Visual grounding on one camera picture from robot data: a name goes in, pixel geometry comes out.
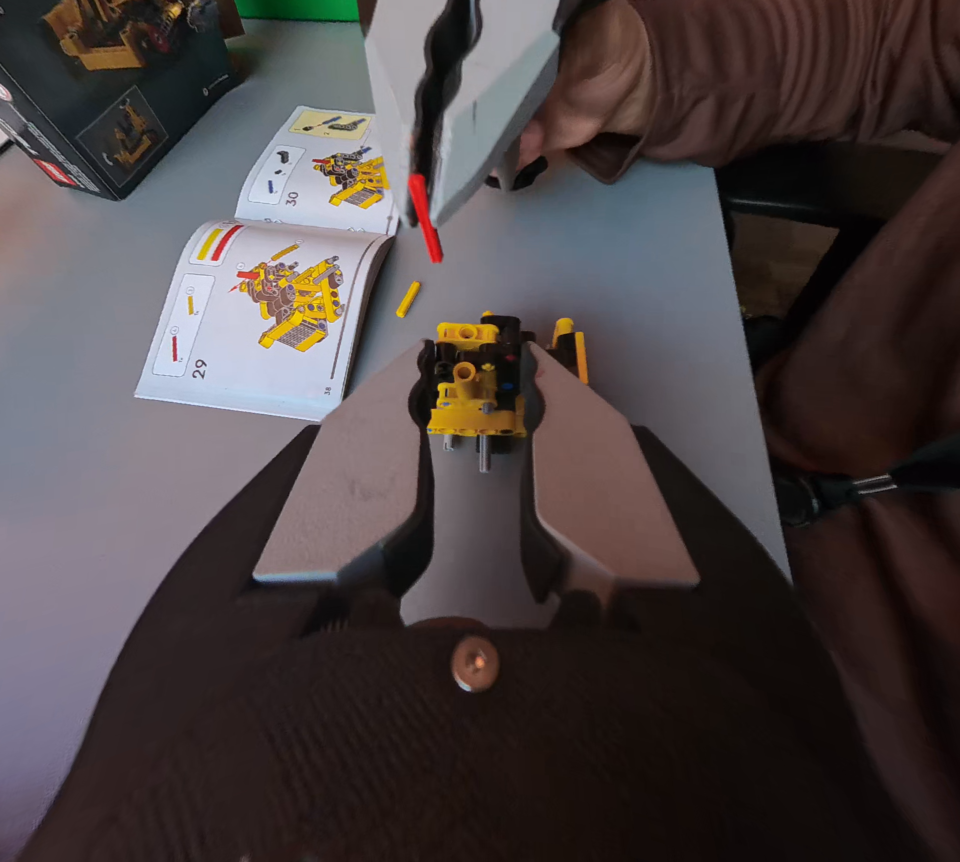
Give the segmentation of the red lego axle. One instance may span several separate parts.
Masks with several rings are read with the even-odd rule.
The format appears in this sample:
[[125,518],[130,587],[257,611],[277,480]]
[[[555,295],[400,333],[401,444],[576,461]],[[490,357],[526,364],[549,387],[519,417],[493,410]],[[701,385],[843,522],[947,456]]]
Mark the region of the red lego axle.
[[421,231],[428,258],[432,264],[439,265],[444,260],[444,252],[430,216],[426,179],[422,174],[414,172],[409,175],[407,185],[415,219]]

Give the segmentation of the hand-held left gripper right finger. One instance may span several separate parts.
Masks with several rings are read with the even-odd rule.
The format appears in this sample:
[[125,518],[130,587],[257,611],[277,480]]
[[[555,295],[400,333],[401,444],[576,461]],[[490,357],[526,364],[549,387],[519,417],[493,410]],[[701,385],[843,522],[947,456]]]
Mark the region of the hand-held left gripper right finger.
[[694,589],[700,573],[628,419],[534,342],[521,382],[520,558],[534,600]]

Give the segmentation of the person's black chair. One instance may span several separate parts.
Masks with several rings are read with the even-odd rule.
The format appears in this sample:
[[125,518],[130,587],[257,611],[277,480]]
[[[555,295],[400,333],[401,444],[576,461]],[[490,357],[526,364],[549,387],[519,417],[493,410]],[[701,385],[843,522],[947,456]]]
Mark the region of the person's black chair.
[[804,143],[766,148],[715,171],[729,239],[734,214],[836,232],[785,316],[743,318],[752,372],[797,340],[859,255],[942,159],[938,152],[880,145]]

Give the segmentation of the person's right hand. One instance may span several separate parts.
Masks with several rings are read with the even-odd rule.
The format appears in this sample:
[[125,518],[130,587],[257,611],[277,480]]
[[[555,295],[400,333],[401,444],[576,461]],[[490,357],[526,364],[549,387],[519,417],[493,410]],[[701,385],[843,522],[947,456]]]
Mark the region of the person's right hand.
[[640,137],[653,107],[650,42],[631,0],[608,0],[582,15],[563,40],[558,74],[519,140],[525,167],[601,134]]

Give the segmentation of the person's brown clothed torso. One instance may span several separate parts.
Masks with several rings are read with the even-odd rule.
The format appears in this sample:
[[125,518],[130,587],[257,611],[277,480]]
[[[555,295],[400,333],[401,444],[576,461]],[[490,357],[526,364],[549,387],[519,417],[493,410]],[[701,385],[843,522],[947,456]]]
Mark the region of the person's brown clothed torso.
[[[958,186],[954,146],[762,371],[775,459],[870,477],[958,433]],[[958,860],[958,492],[890,491],[785,541],[887,790]]]

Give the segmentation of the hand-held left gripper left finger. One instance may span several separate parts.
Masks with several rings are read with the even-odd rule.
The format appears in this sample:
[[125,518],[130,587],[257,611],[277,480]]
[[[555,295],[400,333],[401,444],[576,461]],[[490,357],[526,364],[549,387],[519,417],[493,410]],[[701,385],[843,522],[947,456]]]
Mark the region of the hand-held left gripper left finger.
[[401,598],[434,550],[427,388],[436,344],[421,340],[368,377],[319,425],[253,569],[263,584],[383,587]]

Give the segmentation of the lego instruction booklet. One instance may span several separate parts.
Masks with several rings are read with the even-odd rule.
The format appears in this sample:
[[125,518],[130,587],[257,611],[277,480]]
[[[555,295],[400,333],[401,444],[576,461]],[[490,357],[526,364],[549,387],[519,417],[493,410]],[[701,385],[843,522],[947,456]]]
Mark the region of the lego instruction booklet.
[[186,244],[136,397],[323,421],[398,229],[376,117],[299,106]]

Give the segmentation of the yellow black lego model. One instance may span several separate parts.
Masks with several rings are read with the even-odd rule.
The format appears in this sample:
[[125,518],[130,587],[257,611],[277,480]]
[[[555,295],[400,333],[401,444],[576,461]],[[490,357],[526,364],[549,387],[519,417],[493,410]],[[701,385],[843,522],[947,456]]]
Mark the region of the yellow black lego model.
[[518,316],[491,311],[440,320],[423,373],[426,434],[446,451],[472,443],[483,473],[494,456],[538,436],[551,398],[591,380],[586,335],[571,317],[540,345]]

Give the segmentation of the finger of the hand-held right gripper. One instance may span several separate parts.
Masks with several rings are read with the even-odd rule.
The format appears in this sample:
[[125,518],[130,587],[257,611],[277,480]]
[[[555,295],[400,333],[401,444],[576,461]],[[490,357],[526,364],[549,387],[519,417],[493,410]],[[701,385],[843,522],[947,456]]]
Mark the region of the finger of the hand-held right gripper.
[[444,223],[499,171],[556,76],[561,0],[476,0],[477,38],[443,112],[430,218]]
[[450,74],[466,45],[466,0],[377,0],[366,61],[384,168],[399,216],[419,221],[409,178],[431,192]]

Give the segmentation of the person's right forearm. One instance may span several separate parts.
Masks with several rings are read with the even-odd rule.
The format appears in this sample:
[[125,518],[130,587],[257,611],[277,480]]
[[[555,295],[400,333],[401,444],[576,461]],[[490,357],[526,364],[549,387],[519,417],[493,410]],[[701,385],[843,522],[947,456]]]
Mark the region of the person's right forearm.
[[719,168],[779,144],[958,142],[959,0],[626,4],[652,94],[639,129],[571,151],[599,181],[640,158]]

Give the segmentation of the dark lego set box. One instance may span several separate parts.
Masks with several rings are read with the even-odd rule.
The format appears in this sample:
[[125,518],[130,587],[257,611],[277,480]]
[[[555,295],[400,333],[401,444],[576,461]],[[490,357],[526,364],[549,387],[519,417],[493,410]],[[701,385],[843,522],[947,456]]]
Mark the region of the dark lego set box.
[[234,0],[1,0],[2,132],[55,184],[126,197],[237,83]]

